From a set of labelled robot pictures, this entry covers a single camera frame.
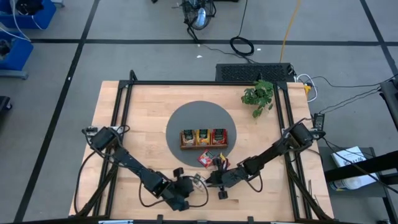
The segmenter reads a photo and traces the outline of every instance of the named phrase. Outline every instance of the blue bin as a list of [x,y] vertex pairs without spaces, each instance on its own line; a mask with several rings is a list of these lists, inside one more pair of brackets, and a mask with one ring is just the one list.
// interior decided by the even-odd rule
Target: blue bin
[[[23,37],[21,33],[10,32],[19,37]],[[21,40],[13,37],[5,32],[0,32],[0,39],[4,39],[10,42],[14,39],[14,43],[11,47],[10,52],[7,54],[4,60],[0,60],[0,70],[18,70],[21,71],[24,67],[30,53],[33,50],[33,45],[27,40]]]
[[[56,8],[51,0],[42,0],[42,4],[44,9],[36,12],[33,17],[18,15],[18,12],[16,11],[15,17],[19,28],[46,29],[49,26],[51,19],[55,14]],[[0,0],[0,11],[8,13],[8,15],[0,15],[0,22],[8,28],[17,28],[12,15],[10,0]]]

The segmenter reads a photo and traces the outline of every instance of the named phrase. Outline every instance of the yellow cable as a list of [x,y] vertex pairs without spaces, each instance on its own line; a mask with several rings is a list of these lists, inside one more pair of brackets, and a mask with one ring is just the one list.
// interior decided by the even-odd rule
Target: yellow cable
[[290,23],[289,23],[289,26],[287,27],[287,30],[286,30],[286,34],[285,34],[285,38],[284,38],[284,42],[283,42],[283,44],[282,44],[282,50],[280,51],[280,59],[279,59],[279,63],[281,63],[281,62],[282,62],[282,58],[284,57],[284,49],[285,49],[285,43],[286,43],[286,39],[287,39],[287,36],[289,35],[290,28],[292,27],[292,24],[293,24],[294,18],[295,18],[296,14],[297,14],[297,11],[299,10],[300,4],[301,4],[301,0],[297,0],[297,5],[296,5],[296,8],[294,9],[294,12],[293,12],[292,18],[290,18]]

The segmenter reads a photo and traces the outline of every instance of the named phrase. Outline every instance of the gray circular mat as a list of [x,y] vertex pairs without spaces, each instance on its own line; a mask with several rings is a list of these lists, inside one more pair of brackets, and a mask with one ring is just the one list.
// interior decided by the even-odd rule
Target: gray circular mat
[[210,149],[213,155],[223,153],[227,156],[235,145],[236,127],[231,115],[217,104],[206,101],[194,101],[182,105],[174,111],[166,127],[166,140],[172,154],[181,162],[203,167],[198,157],[205,149],[180,149],[180,131],[184,129],[223,128],[228,132],[228,148]]

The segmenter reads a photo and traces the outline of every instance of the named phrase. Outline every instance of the black floor tape line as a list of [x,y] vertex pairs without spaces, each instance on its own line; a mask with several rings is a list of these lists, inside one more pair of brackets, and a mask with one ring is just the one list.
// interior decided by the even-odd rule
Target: black floor tape line
[[372,26],[373,32],[376,35],[377,41],[379,41],[379,43],[380,43],[381,49],[384,53],[384,56],[386,57],[388,65],[390,66],[392,74],[393,75],[398,74],[398,69],[397,69],[396,63],[395,63],[394,59],[392,58],[386,43],[384,42],[383,36],[381,35],[379,28],[377,27],[376,21],[374,20],[374,18],[372,16],[372,13],[371,13],[371,10],[369,9],[368,4],[366,3],[365,0],[360,0],[360,1],[361,1],[363,9],[365,11],[365,14],[368,17],[369,23]]
[[99,2],[100,2],[100,0],[95,0],[93,3],[93,6],[91,7],[90,15],[88,16],[86,26],[83,30],[80,41],[78,43],[78,47],[76,49],[75,56],[73,57],[72,64],[70,65],[68,75],[65,78],[65,83],[63,84],[60,97],[57,101],[57,105],[55,107],[54,113],[51,118],[51,122],[49,124],[49,128],[48,128],[47,132],[45,133],[42,147],[40,148],[40,152],[39,152],[39,155],[37,156],[35,166],[33,168],[32,174],[30,175],[24,195],[22,196],[21,203],[19,204],[17,213],[15,215],[14,222],[22,222],[24,219],[27,207],[30,202],[30,198],[32,197],[37,179],[39,178],[40,170],[42,169],[45,156],[47,155],[47,151],[49,149],[50,142],[51,142],[52,136],[55,131],[55,127],[58,123],[58,119],[60,117],[61,110],[62,110],[63,104],[65,102],[65,98],[67,97],[67,93],[68,93],[70,84],[72,82],[73,75],[75,74],[75,70],[76,70],[77,64],[80,59],[81,51],[83,50],[83,46],[87,39],[88,31],[90,30],[90,27],[93,22],[94,15],[97,10]]
[[[34,44],[78,44],[80,39],[31,39]],[[200,40],[201,44],[228,44],[229,40]],[[251,40],[256,45],[282,45],[283,40]],[[193,40],[125,40],[86,39],[85,44],[196,44]],[[378,41],[328,41],[328,40],[287,40],[286,45],[298,46],[379,46]],[[385,42],[387,46],[398,46],[398,42]]]

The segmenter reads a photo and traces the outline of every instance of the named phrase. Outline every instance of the black cable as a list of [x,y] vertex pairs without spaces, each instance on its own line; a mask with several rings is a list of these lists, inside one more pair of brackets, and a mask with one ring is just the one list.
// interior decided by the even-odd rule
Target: black cable
[[203,186],[203,187],[205,188],[205,190],[206,190],[206,202],[203,203],[203,204],[201,204],[201,205],[189,205],[189,207],[192,207],[192,208],[200,208],[200,207],[205,206],[205,205],[209,202],[209,191],[207,190],[206,184],[203,183],[203,181],[201,181],[201,179],[200,179],[199,177],[193,177],[193,176],[190,176],[190,175],[186,175],[186,177],[189,177],[189,178],[191,178],[191,179],[197,179],[197,180],[199,180],[200,183],[202,184],[202,186]]
[[348,159],[344,158],[343,156],[339,155],[332,147],[330,147],[328,141],[323,138],[323,140],[325,140],[326,145],[329,147],[330,150],[332,150],[338,157],[344,159],[346,162],[349,162],[351,165],[353,165],[355,168],[357,168],[359,171],[361,171],[363,174],[370,176],[372,179],[374,179],[377,183],[381,184],[383,187],[386,187],[390,190],[392,190],[394,193],[398,194],[398,190],[393,189],[392,187],[388,186],[387,184],[381,182],[379,179],[375,178],[373,175],[371,175],[370,173],[366,172],[364,169],[360,168],[358,165],[356,165],[355,163],[349,161]]
[[[335,147],[337,147],[337,148],[339,148],[339,149],[342,149],[342,150],[344,150],[344,151],[346,151],[346,152],[349,152],[349,153],[352,153],[352,154],[356,154],[357,156],[361,156],[361,157],[363,157],[363,158],[366,158],[366,157],[364,157],[363,155],[361,155],[361,154],[359,154],[359,153],[350,152],[350,151],[347,150],[347,149],[343,149],[342,147],[337,146],[336,144],[333,144],[332,142],[326,140],[325,138],[324,138],[323,140],[327,141],[327,142],[328,142],[329,144],[331,144],[332,146],[335,146]],[[368,156],[370,156],[370,157],[374,157],[374,156],[373,156],[372,154],[370,154],[370,153],[362,152],[362,154],[368,155]]]
[[[205,205],[208,203],[208,201],[209,201],[209,191],[207,190],[207,186],[206,186],[205,183],[203,183],[203,181],[201,181],[201,179],[198,178],[198,177],[193,177],[193,176],[190,176],[190,175],[186,175],[186,177],[189,177],[189,178],[191,178],[191,179],[197,179],[197,180],[199,180],[200,183],[202,184],[202,186],[204,186],[204,188],[205,188],[205,190],[206,190],[206,202],[203,203],[203,204],[201,204],[201,205],[189,205],[189,207],[192,207],[192,208],[200,208],[200,207],[205,206]],[[149,208],[149,207],[152,207],[152,206],[154,206],[154,205],[157,205],[158,203],[162,203],[162,202],[167,201],[166,199],[162,199],[162,200],[159,200],[159,201],[157,201],[157,202],[154,202],[154,203],[152,203],[152,204],[150,204],[150,205],[146,205],[146,204],[144,204],[144,202],[142,201],[142,197],[141,197],[141,188],[142,188],[142,182],[140,182],[140,184],[139,184],[139,189],[138,189],[138,199],[139,199],[139,201],[140,201],[140,203],[141,203],[142,206],[144,206],[144,207],[146,207],[146,208]]]
[[331,105],[331,106],[326,107],[325,109],[320,110],[319,113],[321,113],[322,111],[327,110],[327,109],[329,109],[329,108],[332,108],[332,107],[338,106],[338,105],[340,105],[340,104],[342,104],[342,103],[345,103],[345,102],[347,102],[347,101],[349,101],[349,100],[352,100],[353,98],[356,98],[356,97],[358,97],[358,96],[362,96],[362,95],[365,95],[365,94],[367,94],[367,93],[370,93],[370,92],[372,92],[372,91],[374,91],[374,90],[377,90],[377,89],[378,89],[378,88],[374,88],[374,89],[369,90],[369,91],[366,91],[366,92],[364,92],[364,93],[360,93],[360,94],[357,94],[357,95],[355,95],[355,96],[352,96],[351,98],[348,98],[347,100],[343,100],[343,101],[341,101],[341,102],[339,102],[339,103],[337,103],[337,104],[335,104],[335,105]]
[[88,159],[89,159],[91,156],[93,156],[94,154],[95,154],[95,151],[92,152],[90,155],[87,156],[87,158],[86,158],[86,159],[83,161],[83,163],[81,164],[80,169],[79,169],[79,173],[77,174],[77,182],[76,182],[75,196],[73,197],[73,208],[75,209],[75,213],[76,213],[76,214],[78,213],[78,208],[77,208],[77,193],[78,193],[78,191],[79,191],[80,175],[81,175],[81,172],[82,172],[82,170],[83,170],[85,164],[87,163]]
[[315,150],[312,150],[312,149],[306,149],[305,151],[307,151],[307,150],[310,151],[310,152],[313,152],[313,153],[315,153],[315,154],[318,154],[318,156],[321,158],[321,162],[323,163],[322,156],[321,156],[321,154],[320,154],[319,152],[317,152],[317,151],[315,151]]
[[314,87],[314,88],[316,88],[316,89],[317,89],[317,91],[319,92],[319,87],[317,87],[317,86],[313,86],[311,82],[308,82],[308,81],[310,81],[310,79],[307,79],[307,81],[303,81],[301,78],[298,78],[297,80],[298,80],[298,81],[300,81],[300,82],[302,82],[304,85],[305,85],[305,84],[307,84],[307,85],[308,85],[308,84],[309,84],[309,85],[311,85],[311,87]]
[[146,208],[149,208],[149,207],[152,207],[152,206],[154,206],[154,205],[157,205],[158,203],[162,203],[162,202],[165,202],[165,201],[166,201],[166,199],[163,199],[163,200],[159,200],[159,201],[157,201],[157,202],[154,202],[154,203],[152,203],[152,204],[150,204],[150,205],[144,204],[144,202],[142,201],[142,198],[141,198],[141,187],[142,187],[142,181],[139,183],[139,188],[138,188],[138,199],[139,199],[139,201],[140,201],[140,203],[141,203],[142,206],[144,206],[144,207],[146,207]]
[[[121,134],[118,133],[118,130],[119,130],[121,127],[126,128],[126,129],[121,133],[122,135],[125,134],[126,132],[130,131],[130,126],[128,126],[128,125],[126,125],[126,124],[125,124],[125,125],[122,125],[122,126],[120,126],[120,127],[118,127],[116,131],[115,131],[113,128],[111,128],[111,130],[115,131],[116,134],[118,135],[118,141],[119,141],[119,145],[120,145],[120,146],[121,146],[121,144],[120,144],[120,136],[121,136]],[[101,152],[100,150],[98,150],[97,148],[93,147],[92,143],[91,143],[90,140],[88,139],[87,132],[83,129],[83,130],[82,130],[82,133],[83,133],[83,134],[85,135],[85,137],[86,137],[86,143],[89,145],[90,149],[92,149],[92,150],[94,150],[94,151],[93,151],[90,155],[87,156],[87,158],[83,161],[83,163],[81,164],[80,169],[79,169],[79,173],[78,173],[77,181],[76,181],[75,195],[74,195],[74,197],[73,197],[73,209],[75,210],[75,213],[76,213],[76,214],[78,213],[78,208],[77,208],[77,202],[76,202],[76,201],[77,201],[77,193],[78,193],[79,184],[80,184],[81,172],[82,172],[82,170],[83,170],[85,164],[87,163],[87,161],[88,161],[94,154],[97,153],[97,155],[99,155],[102,159],[107,160],[109,163],[111,163],[111,164],[113,164],[113,165],[117,165],[117,166],[119,166],[119,167],[127,168],[127,169],[128,169],[128,168],[132,168],[132,167],[128,167],[128,166],[119,165],[118,163],[115,163],[115,162],[109,160],[108,158],[106,158],[106,156],[111,157],[112,155],[110,155],[110,154],[105,154],[105,153]]]
[[384,83],[384,82],[386,82],[386,81],[389,81],[389,80],[393,79],[393,78],[396,77],[396,76],[398,76],[398,74],[395,74],[393,77],[388,78],[388,79],[386,79],[386,80],[384,80],[384,81],[382,81],[382,82],[379,82],[379,83],[370,84],[370,85],[355,85],[355,86],[338,86],[338,85],[333,85],[333,84],[331,84],[325,77],[322,77],[322,76],[313,77],[313,78],[311,78],[311,79],[314,80],[314,79],[316,79],[316,78],[322,78],[322,79],[324,79],[330,86],[335,87],[335,88],[358,88],[358,87],[372,87],[372,86],[378,86],[378,85],[380,85],[381,83]]
[[209,49],[209,50],[215,50],[215,51],[221,52],[221,53],[226,54],[226,55],[233,55],[233,56],[235,56],[235,57],[237,57],[237,58],[246,59],[246,60],[249,61],[250,63],[259,63],[259,62],[256,62],[256,61],[250,59],[250,58],[241,57],[241,56],[239,56],[239,55],[237,55],[237,54],[234,54],[234,53],[227,53],[227,52],[224,52],[224,51],[222,51],[222,50],[220,50],[220,49],[213,49],[213,48],[207,46],[206,44],[202,44],[202,45],[205,46],[205,47],[207,47],[207,49]]
[[[244,11],[243,11],[243,17],[242,17],[242,21],[241,21],[241,28],[239,29],[239,34],[236,37],[231,38],[231,40],[229,40],[229,44],[232,48],[232,50],[234,50],[234,52],[240,56],[242,56],[243,58],[245,58],[249,63],[250,60],[248,60],[248,58],[246,58],[246,56],[251,56],[254,54],[254,45],[252,42],[250,42],[250,40],[247,40],[243,37],[240,37],[241,33],[242,33],[242,28],[243,28],[243,21],[244,21],[244,17],[246,15],[246,9],[248,8],[248,0],[246,0],[246,3],[244,5]],[[234,46],[234,41],[235,40],[240,40],[242,42],[244,42],[245,44],[248,44],[248,46],[250,46],[250,51],[249,52],[240,52],[238,51],[235,46]]]
[[[241,35],[241,33],[242,33],[243,22],[244,22],[244,17],[245,17],[245,15],[246,15],[246,9],[247,9],[247,7],[248,7],[248,0],[246,0],[246,3],[245,3],[245,5],[244,5],[243,17],[242,17],[242,21],[241,21],[241,28],[239,29],[239,34],[238,34],[236,37],[233,37],[233,38],[231,38],[231,40],[229,40],[229,44],[230,44],[231,48],[234,50],[235,54],[234,54],[234,53],[226,53],[226,52],[224,52],[224,51],[222,51],[222,50],[220,50],[220,49],[212,49],[211,47],[209,47],[209,46],[207,46],[207,45],[205,45],[205,44],[202,44],[202,45],[204,45],[205,47],[207,47],[209,50],[215,50],[215,51],[219,51],[219,52],[221,52],[221,53],[223,53],[223,54],[226,54],[226,55],[234,55],[235,57],[243,58],[243,59],[247,60],[248,63],[259,63],[259,62],[256,62],[256,61],[254,61],[254,60],[252,60],[252,59],[246,57],[246,56],[250,56],[250,55],[253,55],[253,54],[254,54],[254,46],[253,46],[253,43],[250,42],[250,40],[247,40],[247,39],[245,39],[245,38],[240,37],[240,35]],[[233,44],[233,42],[234,42],[235,40],[240,40],[240,41],[243,41],[244,43],[248,44],[248,45],[250,46],[250,48],[251,48],[250,52],[246,52],[246,53],[245,53],[245,52],[240,52],[240,51],[238,51],[238,50],[235,48],[234,44]]]
[[348,104],[350,104],[350,103],[354,103],[355,101],[357,101],[357,100],[360,100],[360,99],[363,99],[363,98],[365,98],[365,97],[367,97],[367,96],[370,96],[370,95],[373,95],[373,94],[375,94],[375,93],[377,93],[378,91],[379,91],[379,89],[373,89],[372,91],[374,91],[374,90],[376,90],[374,93],[368,93],[368,94],[366,94],[366,95],[364,95],[364,96],[362,96],[362,97],[359,97],[359,98],[357,98],[357,99],[355,99],[355,100],[353,100],[353,101],[350,101],[350,102],[347,102],[347,103],[345,103],[345,104],[343,104],[343,105],[341,105],[341,106],[339,106],[339,107],[336,107],[336,108],[334,108],[334,109],[332,109],[332,110],[330,110],[330,111],[326,111],[326,112],[324,112],[324,114],[326,114],[326,113],[329,113],[329,112],[332,112],[332,111],[334,111],[334,110],[337,110],[337,109],[339,109],[339,108],[342,108],[342,107],[344,107],[344,106],[346,106],[346,105],[348,105]]
[[[297,121],[294,125],[288,127],[287,129],[284,130],[284,132],[282,133],[282,137],[280,137],[281,139],[286,138],[289,131],[296,125],[298,125],[299,123],[301,123],[302,121],[312,121],[312,118],[302,118],[299,121]],[[275,146],[275,147],[279,147],[281,144],[283,143],[283,141],[279,141],[279,143]]]
[[255,191],[255,192],[257,192],[257,193],[260,193],[260,192],[262,191],[262,178],[261,178],[261,174],[259,175],[259,177],[260,177],[260,189],[259,189],[259,190],[255,189],[255,188],[253,187],[253,185],[250,184],[249,181],[246,181],[246,183],[249,184],[249,186],[253,189],[253,191]]

